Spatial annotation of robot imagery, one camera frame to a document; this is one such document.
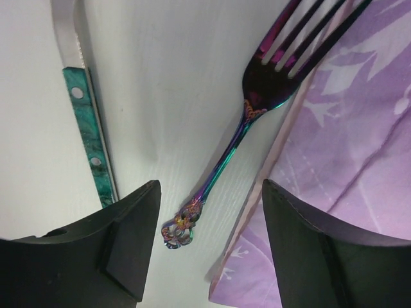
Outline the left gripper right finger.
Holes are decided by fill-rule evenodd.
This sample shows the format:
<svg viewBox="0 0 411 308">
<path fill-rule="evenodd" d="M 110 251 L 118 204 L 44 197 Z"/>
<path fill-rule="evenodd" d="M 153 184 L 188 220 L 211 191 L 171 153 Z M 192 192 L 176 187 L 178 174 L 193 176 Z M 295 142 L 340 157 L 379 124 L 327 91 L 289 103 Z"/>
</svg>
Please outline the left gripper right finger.
<svg viewBox="0 0 411 308">
<path fill-rule="evenodd" d="M 283 307 L 409 307 L 410 241 L 356 227 L 263 182 Z"/>
</svg>

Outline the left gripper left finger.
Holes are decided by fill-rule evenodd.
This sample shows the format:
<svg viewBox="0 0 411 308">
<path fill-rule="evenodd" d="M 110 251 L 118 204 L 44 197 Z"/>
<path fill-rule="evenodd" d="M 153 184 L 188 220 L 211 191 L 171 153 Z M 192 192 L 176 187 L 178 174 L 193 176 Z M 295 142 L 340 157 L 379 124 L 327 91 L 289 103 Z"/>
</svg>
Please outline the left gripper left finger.
<svg viewBox="0 0 411 308">
<path fill-rule="evenodd" d="M 151 180 L 74 223 L 1 241 L 2 307 L 135 307 L 143 299 L 161 203 Z"/>
</svg>

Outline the iridescent rainbow fork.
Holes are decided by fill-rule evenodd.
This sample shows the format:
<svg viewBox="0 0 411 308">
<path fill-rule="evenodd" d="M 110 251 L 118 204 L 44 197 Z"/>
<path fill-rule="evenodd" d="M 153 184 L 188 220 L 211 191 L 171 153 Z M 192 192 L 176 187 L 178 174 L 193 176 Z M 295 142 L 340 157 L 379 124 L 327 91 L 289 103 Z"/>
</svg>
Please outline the iridescent rainbow fork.
<svg viewBox="0 0 411 308">
<path fill-rule="evenodd" d="M 284 105 L 296 93 L 307 75 L 325 57 L 328 51 L 330 51 L 342 35 L 353 25 L 357 18 L 361 16 L 363 11 L 370 5 L 371 0 L 361 1 L 349 16 L 320 43 L 320 46 L 314 50 L 302 67 L 299 68 L 295 74 L 291 74 L 297 61 L 344 4 L 343 1 L 337 1 L 293 51 L 282 68 L 277 70 L 275 68 L 276 65 L 282 60 L 287 49 L 291 46 L 303 27 L 320 8 L 322 1 L 315 1 L 312 4 L 302 19 L 282 41 L 268 62 L 264 63 L 263 58 L 300 3 L 300 0 L 291 0 L 288 2 L 252 55 L 243 73 L 243 112 L 236 131 L 219 161 L 198 191 L 180 208 L 172 219 L 165 222 L 161 227 L 161 235 L 164 245 L 167 248 L 174 250 L 192 242 L 193 228 L 200 219 L 203 206 L 206 203 L 209 193 L 251 126 L 265 113 Z"/>
</svg>

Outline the purple Elsa placemat cloth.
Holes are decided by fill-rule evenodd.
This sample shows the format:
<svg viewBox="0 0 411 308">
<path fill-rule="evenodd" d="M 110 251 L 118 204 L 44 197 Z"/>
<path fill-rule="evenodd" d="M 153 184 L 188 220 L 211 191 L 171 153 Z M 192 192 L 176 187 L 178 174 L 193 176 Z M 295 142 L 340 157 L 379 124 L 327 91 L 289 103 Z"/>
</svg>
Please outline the purple Elsa placemat cloth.
<svg viewBox="0 0 411 308">
<path fill-rule="evenodd" d="M 410 238 L 409 1 L 373 1 L 298 92 L 219 260 L 213 303 L 281 306 L 266 178 L 352 225 Z"/>
</svg>

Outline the green handled spoon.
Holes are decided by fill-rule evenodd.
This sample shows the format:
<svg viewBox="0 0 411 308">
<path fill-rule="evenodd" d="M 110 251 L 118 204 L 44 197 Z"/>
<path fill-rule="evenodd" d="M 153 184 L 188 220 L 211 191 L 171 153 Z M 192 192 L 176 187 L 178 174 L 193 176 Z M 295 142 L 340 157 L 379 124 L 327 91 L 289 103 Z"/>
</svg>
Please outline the green handled spoon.
<svg viewBox="0 0 411 308">
<path fill-rule="evenodd" d="M 118 193 L 89 67 L 92 51 L 84 2 L 56 0 L 50 4 L 66 89 L 96 191 L 105 208 L 118 201 Z"/>
</svg>

